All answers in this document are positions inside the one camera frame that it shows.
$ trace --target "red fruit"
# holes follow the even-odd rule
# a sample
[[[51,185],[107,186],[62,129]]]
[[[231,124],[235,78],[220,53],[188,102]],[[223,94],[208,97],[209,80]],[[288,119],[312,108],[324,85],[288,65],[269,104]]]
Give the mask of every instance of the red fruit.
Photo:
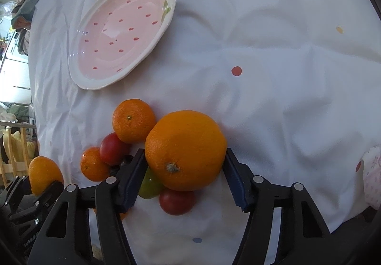
[[[196,203],[193,191],[182,192],[164,189],[159,196],[161,209],[170,215],[183,215],[190,211]]]
[[[121,141],[114,132],[107,135],[100,144],[100,159],[111,166],[119,165],[130,153],[130,144]]]

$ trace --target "small orange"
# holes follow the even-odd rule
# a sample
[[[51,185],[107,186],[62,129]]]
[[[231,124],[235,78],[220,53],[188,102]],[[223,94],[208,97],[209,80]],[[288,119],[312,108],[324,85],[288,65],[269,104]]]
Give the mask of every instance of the small orange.
[[[33,158],[28,169],[30,187],[35,196],[40,196],[53,181],[64,184],[64,178],[57,164],[45,156]]]
[[[226,139],[212,118],[183,110],[157,122],[145,141],[145,157],[167,188],[194,191],[216,179],[226,147]]]
[[[100,160],[99,148],[91,147],[82,154],[81,171],[87,179],[100,182],[110,175],[110,166]]]
[[[125,143],[140,143],[156,124],[155,113],[140,99],[123,101],[114,111],[112,127]]]
[[[127,216],[127,214],[128,214],[128,211],[127,211],[125,214],[120,212],[120,213],[119,213],[120,219],[123,220],[123,219]]]

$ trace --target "plate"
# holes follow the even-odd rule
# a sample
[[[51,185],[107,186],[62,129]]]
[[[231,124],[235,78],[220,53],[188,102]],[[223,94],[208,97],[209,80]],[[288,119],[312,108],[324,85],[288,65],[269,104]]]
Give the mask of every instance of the plate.
[[[171,23],[176,0],[98,0],[79,24],[69,71],[82,89],[99,90],[128,75]]]

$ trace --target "strawberry-patterned plate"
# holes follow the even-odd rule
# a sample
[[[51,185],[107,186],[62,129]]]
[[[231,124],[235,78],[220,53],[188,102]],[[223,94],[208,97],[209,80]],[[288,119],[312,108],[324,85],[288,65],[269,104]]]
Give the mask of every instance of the strawberry-patterned plate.
[[[69,55],[73,81],[99,90],[123,79],[154,49],[176,0],[98,0],[79,24]]]

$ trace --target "silver rivet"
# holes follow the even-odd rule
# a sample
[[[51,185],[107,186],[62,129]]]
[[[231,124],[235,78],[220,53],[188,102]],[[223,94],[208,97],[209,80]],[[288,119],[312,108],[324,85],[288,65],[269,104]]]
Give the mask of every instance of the silver rivet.
[[[256,183],[262,183],[263,182],[263,177],[262,176],[254,176],[253,180]]]
[[[75,184],[69,184],[67,187],[66,187],[66,191],[68,192],[73,192],[75,191],[75,189],[77,188],[77,186]]]
[[[295,190],[302,191],[304,189],[304,186],[303,186],[303,184],[297,182],[294,184],[294,188],[295,188]]]
[[[106,183],[108,183],[108,184],[113,184],[113,183],[115,183],[115,182],[117,182],[116,177],[108,177],[108,178],[106,179]]]

